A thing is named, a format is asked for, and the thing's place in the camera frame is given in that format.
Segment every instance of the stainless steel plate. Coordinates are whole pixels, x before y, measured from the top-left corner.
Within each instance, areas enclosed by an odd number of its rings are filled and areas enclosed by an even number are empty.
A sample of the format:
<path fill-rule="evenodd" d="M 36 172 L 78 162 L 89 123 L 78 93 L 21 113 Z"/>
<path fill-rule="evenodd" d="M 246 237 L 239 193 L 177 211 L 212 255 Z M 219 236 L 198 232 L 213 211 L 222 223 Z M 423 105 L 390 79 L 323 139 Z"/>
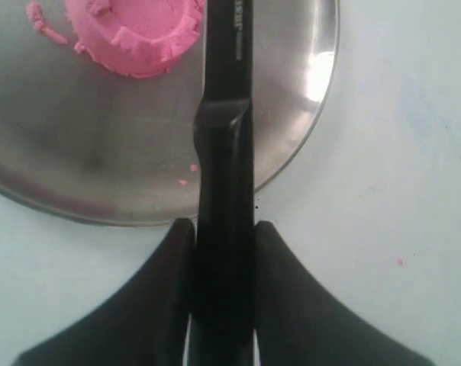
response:
<path fill-rule="evenodd" d="M 338 1 L 255 1 L 257 187 L 291 160 L 318 118 L 336 58 Z M 26 2 L 0 0 L 0 191 L 93 223 L 194 216 L 203 42 L 168 75 L 127 79 L 35 34 Z M 64 1 L 40 3 L 71 34 Z"/>

